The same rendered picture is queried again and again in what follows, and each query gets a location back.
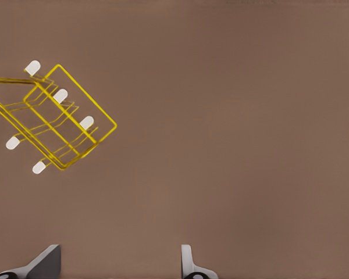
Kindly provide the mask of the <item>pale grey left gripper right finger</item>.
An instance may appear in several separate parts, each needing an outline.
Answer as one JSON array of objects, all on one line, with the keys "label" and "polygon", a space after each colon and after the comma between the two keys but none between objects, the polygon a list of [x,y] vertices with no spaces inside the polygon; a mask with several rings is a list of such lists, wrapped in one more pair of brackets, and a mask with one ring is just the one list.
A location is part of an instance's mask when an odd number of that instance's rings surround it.
[{"label": "pale grey left gripper right finger", "polygon": [[197,266],[189,244],[181,245],[181,278],[182,279],[218,279],[218,275],[204,267]]}]

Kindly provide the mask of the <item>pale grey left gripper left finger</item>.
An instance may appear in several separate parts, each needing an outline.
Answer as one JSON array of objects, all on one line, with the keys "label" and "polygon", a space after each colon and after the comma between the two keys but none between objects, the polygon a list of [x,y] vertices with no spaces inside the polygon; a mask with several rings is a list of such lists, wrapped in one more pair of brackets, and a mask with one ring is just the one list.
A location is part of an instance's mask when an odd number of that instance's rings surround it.
[{"label": "pale grey left gripper left finger", "polygon": [[29,264],[0,273],[0,279],[59,279],[61,246],[52,244]]}]

